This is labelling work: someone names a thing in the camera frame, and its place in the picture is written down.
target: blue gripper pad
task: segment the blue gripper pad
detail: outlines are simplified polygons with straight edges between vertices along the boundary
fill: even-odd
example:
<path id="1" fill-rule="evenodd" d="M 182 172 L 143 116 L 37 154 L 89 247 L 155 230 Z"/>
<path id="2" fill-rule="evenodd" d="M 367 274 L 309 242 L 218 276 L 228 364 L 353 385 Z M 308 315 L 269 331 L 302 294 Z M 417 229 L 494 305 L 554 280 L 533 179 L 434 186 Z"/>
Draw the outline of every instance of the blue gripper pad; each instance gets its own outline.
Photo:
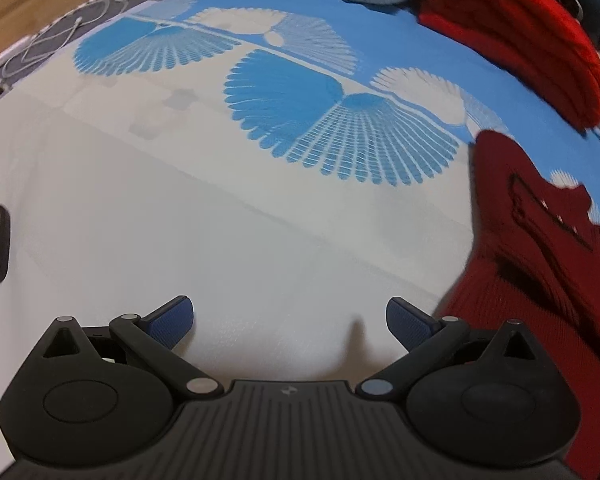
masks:
<path id="1" fill-rule="evenodd" d="M 428 316 L 403 298 L 391 298 L 386 306 L 386 325 L 409 352 L 440 328 L 439 321 Z"/>
<path id="2" fill-rule="evenodd" d="M 177 296 L 151 314 L 138 326 L 158 343 L 171 350 L 193 327 L 194 310 L 187 296 Z"/>

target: red towel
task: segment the red towel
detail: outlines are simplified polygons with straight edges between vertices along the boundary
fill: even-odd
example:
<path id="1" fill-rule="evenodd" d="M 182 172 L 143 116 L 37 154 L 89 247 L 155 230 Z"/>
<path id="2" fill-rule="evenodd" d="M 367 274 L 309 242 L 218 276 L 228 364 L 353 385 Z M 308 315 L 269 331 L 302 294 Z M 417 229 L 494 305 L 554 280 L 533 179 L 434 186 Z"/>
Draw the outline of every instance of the red towel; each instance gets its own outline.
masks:
<path id="1" fill-rule="evenodd" d="M 442 315 L 499 328 L 525 321 L 582 410 L 567 464 L 600 479 L 600 226 L 584 186 L 547 182 L 515 141 L 481 132 L 474 149 L 476 247 Z"/>
<path id="2" fill-rule="evenodd" d="M 426 0 L 419 19 L 519 77 L 577 130 L 600 123 L 600 59 L 555 0 Z"/>

